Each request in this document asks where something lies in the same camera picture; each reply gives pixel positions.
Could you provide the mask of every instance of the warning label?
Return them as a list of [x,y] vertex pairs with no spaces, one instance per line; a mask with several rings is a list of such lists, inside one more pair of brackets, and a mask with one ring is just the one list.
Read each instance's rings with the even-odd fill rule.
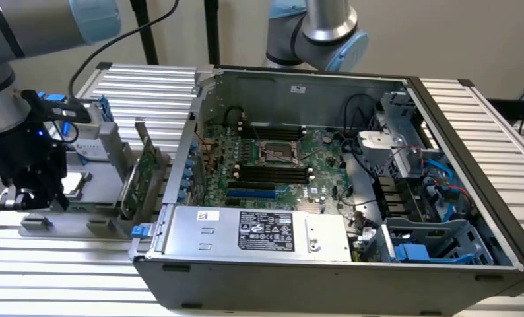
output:
[[239,212],[236,246],[242,250],[292,252],[291,214]]

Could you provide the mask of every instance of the white wall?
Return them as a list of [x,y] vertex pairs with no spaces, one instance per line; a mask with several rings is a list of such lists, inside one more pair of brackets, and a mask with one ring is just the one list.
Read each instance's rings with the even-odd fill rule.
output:
[[[127,0],[116,0],[123,30],[135,22]],[[154,27],[159,62],[207,62],[202,0],[180,0],[179,8]],[[264,56],[266,12],[270,0],[220,0],[220,62],[259,65]],[[172,0],[148,0],[150,17]],[[370,34],[358,72],[468,78],[490,97],[512,98],[524,87],[524,0],[351,0],[360,27]],[[62,91],[66,80],[94,48],[14,63],[22,83]],[[134,35],[96,60],[143,63]]]
[[[116,0],[119,16],[122,19],[122,33],[135,28],[135,18],[130,8],[130,1]],[[46,93],[64,93],[68,78],[75,72],[86,56],[95,50],[95,46],[83,46],[70,50],[36,56],[11,63],[14,73],[22,88],[43,90]],[[143,50],[139,37],[131,36],[104,50],[94,61],[86,66],[78,76],[74,92],[76,92],[99,61],[115,63],[144,63]]]

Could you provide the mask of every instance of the sticker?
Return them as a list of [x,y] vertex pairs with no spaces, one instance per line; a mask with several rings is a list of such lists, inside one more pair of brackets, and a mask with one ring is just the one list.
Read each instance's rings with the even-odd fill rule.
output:
[[196,211],[196,220],[218,221],[219,220],[219,211],[216,211],[216,210],[199,210],[199,211]]
[[304,86],[290,86],[290,92],[292,94],[303,94],[306,92]]
[[290,213],[239,212],[236,246],[242,250],[294,251]]

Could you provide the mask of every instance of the black stand pole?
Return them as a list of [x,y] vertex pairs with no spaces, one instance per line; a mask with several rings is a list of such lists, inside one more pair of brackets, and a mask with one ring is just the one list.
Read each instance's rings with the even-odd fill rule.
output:
[[204,24],[206,24],[206,45],[208,47],[208,63],[219,64],[218,46],[218,0],[203,0],[204,3]]
[[[146,0],[130,0],[131,11],[135,15],[135,23],[138,27],[148,23],[147,3]],[[139,31],[140,47],[143,48],[143,55],[146,56],[147,65],[158,65],[156,51],[154,43],[154,35],[150,28]]]

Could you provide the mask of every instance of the green circuit board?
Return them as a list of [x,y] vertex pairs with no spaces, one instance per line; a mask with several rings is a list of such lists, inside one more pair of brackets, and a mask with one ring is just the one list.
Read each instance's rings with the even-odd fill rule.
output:
[[[332,139],[332,132],[324,129],[307,129],[307,134],[296,141],[272,141],[242,139],[232,129],[211,125],[204,130],[204,140],[210,146],[203,153],[206,168],[206,193],[203,205],[207,207],[226,206],[226,191],[231,179],[231,169],[235,162],[244,166],[274,166],[312,169],[314,178],[307,184],[275,183],[276,199],[239,199],[239,206],[252,209],[304,210],[307,207],[319,212],[336,212],[338,201],[332,199],[332,187],[338,193],[348,185],[344,168],[340,168],[340,143]],[[276,155],[268,155],[260,144],[274,149]],[[295,149],[291,154],[280,152]]]

